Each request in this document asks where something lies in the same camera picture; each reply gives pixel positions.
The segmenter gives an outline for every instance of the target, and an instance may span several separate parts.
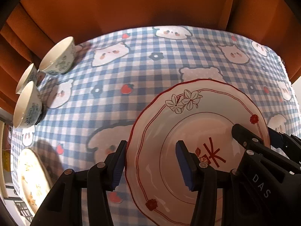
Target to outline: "white floor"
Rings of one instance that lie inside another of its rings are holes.
[[[298,78],[293,84],[293,89],[296,93],[296,97],[298,100],[299,105],[301,105],[301,77]]]

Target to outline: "blue and white checkered tablecloth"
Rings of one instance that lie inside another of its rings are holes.
[[[46,75],[38,85],[44,119],[34,128],[13,130],[11,174],[17,192],[17,160],[25,147],[40,156],[52,182],[67,168],[89,169],[129,136],[156,95],[195,78],[235,86],[259,107],[269,126],[301,137],[299,106],[281,58],[246,37],[158,26],[113,32],[77,49],[69,72]],[[88,225],[82,194],[83,224]],[[108,199],[114,225],[153,225],[134,205],[124,174]]]

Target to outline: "blue gripper pad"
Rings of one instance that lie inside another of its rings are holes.
[[[195,185],[193,177],[197,172],[197,167],[193,162],[183,140],[179,140],[176,143],[176,156],[180,165],[185,185],[189,188],[190,191],[194,191]]]
[[[124,169],[124,161],[125,161],[125,150],[126,150],[127,141],[122,140],[115,152],[114,157],[112,158],[111,163],[115,164],[115,167],[112,171],[112,189],[119,185],[121,175]]]

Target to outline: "cream floral plate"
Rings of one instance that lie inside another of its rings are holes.
[[[50,177],[44,165],[31,149],[23,149],[17,168],[20,196],[34,216],[50,191]]]
[[[237,168],[244,149],[232,138],[239,123],[270,148],[268,130],[255,104],[235,87],[199,79],[175,85],[158,95],[139,115],[126,153],[126,180],[140,211],[160,226],[189,225],[197,192],[185,186],[175,144],[213,168]],[[218,191],[216,225],[221,223]]]

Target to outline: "yellow object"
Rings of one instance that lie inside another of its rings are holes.
[[[11,171],[11,156],[6,150],[2,150],[2,166],[6,171]]]

